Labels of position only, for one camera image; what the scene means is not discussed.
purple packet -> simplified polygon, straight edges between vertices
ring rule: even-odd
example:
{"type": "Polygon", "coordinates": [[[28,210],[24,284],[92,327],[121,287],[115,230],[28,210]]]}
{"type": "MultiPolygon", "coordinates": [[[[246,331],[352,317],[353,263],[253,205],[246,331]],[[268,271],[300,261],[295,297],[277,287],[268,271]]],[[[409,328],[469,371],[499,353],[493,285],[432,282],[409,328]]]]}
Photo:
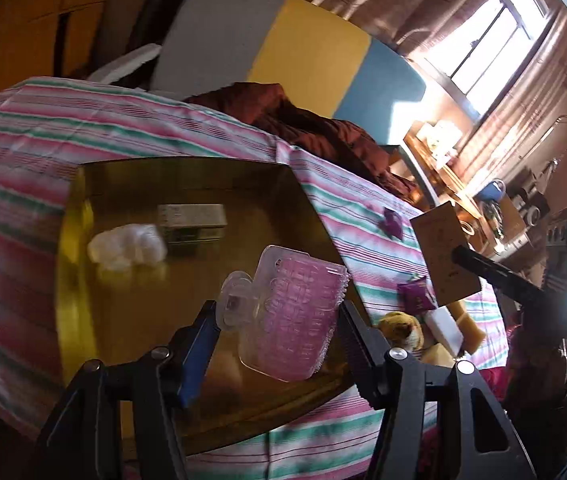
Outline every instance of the purple packet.
{"type": "Polygon", "coordinates": [[[435,298],[428,290],[425,276],[411,280],[407,283],[397,285],[397,292],[403,299],[404,308],[407,314],[417,316],[428,310],[435,310],[437,304],[435,298]]]}
{"type": "Polygon", "coordinates": [[[392,209],[385,208],[383,210],[383,221],[380,224],[383,232],[388,236],[394,236],[403,241],[403,229],[401,226],[401,216],[392,209]]]}

white block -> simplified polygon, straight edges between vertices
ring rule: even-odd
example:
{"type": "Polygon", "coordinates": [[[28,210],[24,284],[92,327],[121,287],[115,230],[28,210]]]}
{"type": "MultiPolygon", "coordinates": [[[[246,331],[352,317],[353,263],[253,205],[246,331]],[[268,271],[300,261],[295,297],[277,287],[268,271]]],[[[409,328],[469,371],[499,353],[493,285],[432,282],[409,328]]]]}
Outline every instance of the white block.
{"type": "Polygon", "coordinates": [[[452,357],[457,357],[463,343],[463,334],[448,309],[440,306],[423,314],[423,318],[435,339],[450,352],[452,357]]]}

silver bolt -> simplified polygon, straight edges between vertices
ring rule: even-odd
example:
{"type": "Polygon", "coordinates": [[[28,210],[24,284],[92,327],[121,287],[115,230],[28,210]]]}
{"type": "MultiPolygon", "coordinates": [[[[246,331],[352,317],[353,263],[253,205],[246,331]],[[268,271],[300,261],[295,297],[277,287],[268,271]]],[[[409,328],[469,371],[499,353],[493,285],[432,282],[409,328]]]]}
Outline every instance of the silver bolt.
{"type": "Polygon", "coordinates": [[[86,361],[83,365],[83,370],[85,372],[96,372],[101,367],[101,361],[99,359],[91,359],[86,361]]]}
{"type": "Polygon", "coordinates": [[[407,352],[403,348],[395,347],[388,350],[388,355],[395,361],[401,361],[407,357],[407,352]]]}
{"type": "Polygon", "coordinates": [[[457,370],[460,371],[462,374],[470,375],[475,371],[475,365],[472,364],[470,361],[459,361],[457,362],[457,370]]]}
{"type": "Polygon", "coordinates": [[[161,361],[170,355],[170,350],[165,346],[157,346],[157,348],[152,349],[150,355],[152,356],[153,359],[156,359],[157,361],[161,361]]]}

brown cloth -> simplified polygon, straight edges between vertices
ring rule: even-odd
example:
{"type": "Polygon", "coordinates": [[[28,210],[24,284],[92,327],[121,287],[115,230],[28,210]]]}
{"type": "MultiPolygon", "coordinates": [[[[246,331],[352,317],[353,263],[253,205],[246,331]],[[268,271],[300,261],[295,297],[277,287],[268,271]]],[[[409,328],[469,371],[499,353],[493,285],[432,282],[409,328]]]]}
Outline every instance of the brown cloth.
{"type": "Polygon", "coordinates": [[[364,129],[297,108],[279,84],[235,83],[189,97],[186,102],[218,110],[281,137],[413,203],[410,192],[415,184],[388,171],[390,155],[364,129]]]}

white plastic bag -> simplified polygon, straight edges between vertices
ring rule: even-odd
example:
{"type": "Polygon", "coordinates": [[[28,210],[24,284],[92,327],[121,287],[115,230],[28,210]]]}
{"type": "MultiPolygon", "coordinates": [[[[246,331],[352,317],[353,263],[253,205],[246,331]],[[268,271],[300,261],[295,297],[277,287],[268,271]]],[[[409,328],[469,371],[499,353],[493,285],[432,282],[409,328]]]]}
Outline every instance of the white plastic bag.
{"type": "Polygon", "coordinates": [[[107,270],[125,270],[132,264],[156,265],[167,253],[154,224],[128,224],[96,235],[88,256],[107,270]]]}

